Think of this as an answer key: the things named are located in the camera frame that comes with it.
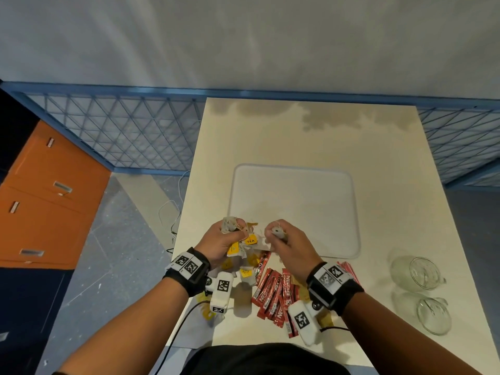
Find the table surface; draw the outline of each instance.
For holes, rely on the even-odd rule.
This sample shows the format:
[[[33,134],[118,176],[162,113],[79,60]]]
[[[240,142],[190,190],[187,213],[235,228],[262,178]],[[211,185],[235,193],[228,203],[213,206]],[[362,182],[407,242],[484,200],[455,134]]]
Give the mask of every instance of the table surface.
[[[445,336],[430,337],[481,373],[500,373],[495,344],[415,107],[208,98],[174,255],[195,245],[227,214],[234,168],[241,163],[350,173],[361,254],[349,262],[366,292],[400,311],[408,295],[392,282],[389,263],[402,254],[432,259],[447,284],[427,295],[448,301],[453,327]],[[276,256],[270,266],[282,267]],[[256,314],[229,309],[214,330],[212,344],[303,346],[299,337],[290,340],[284,329]],[[338,317],[334,322],[342,325]],[[348,332],[329,330],[322,334],[322,343],[308,349],[343,364],[371,366]]]

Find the white wall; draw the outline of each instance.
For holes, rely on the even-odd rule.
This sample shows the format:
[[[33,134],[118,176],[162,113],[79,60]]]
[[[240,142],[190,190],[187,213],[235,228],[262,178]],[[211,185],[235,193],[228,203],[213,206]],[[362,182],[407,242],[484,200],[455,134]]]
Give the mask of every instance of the white wall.
[[[1,0],[0,78],[500,98],[500,0]]]

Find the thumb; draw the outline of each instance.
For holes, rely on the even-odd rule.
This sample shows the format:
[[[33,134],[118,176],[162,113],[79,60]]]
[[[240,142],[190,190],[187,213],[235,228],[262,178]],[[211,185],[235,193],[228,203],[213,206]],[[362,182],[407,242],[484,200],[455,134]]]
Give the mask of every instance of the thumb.
[[[280,253],[287,250],[289,247],[278,237],[276,237],[270,230],[264,232],[267,241],[271,244],[272,248],[280,255]]]
[[[232,245],[235,242],[241,241],[248,237],[247,232],[243,230],[237,230],[235,232],[224,234],[224,243],[226,245]]]

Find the hand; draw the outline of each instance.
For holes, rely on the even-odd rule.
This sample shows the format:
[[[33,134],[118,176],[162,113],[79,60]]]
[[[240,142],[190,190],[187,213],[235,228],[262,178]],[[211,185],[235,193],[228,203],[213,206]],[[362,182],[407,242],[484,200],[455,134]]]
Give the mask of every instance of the hand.
[[[278,226],[288,235],[287,243],[272,234],[271,229]],[[323,262],[307,235],[285,220],[271,222],[264,234],[271,250],[279,255],[284,266],[301,283],[305,283],[313,268]]]
[[[247,223],[240,218],[236,220],[241,227],[247,225]],[[210,229],[207,230],[202,240],[195,246],[195,250],[201,252],[209,260],[211,270],[224,263],[226,253],[232,244],[248,237],[247,232],[240,230],[223,234],[221,232],[221,227],[222,220],[214,223]]]

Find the concrete floor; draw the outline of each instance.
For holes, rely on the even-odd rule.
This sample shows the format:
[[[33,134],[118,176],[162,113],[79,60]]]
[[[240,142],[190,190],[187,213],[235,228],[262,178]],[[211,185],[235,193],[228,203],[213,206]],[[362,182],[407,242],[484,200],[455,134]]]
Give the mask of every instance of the concrete floor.
[[[163,190],[165,200],[175,201],[182,210],[178,177],[153,179]],[[182,179],[183,198],[187,183],[188,178]],[[127,191],[116,177],[111,177],[36,375],[52,374],[70,353],[142,297],[165,273],[171,260],[166,248],[173,247],[167,231],[177,217],[177,209],[169,204],[166,214],[161,215],[160,226],[151,216],[146,216],[148,224],[143,216],[146,214],[133,202],[137,193],[129,186],[125,188]],[[500,192],[448,191],[447,197],[499,349]],[[172,348],[161,373],[179,374],[189,351]],[[376,373],[370,367],[350,366],[349,370],[353,375]]]

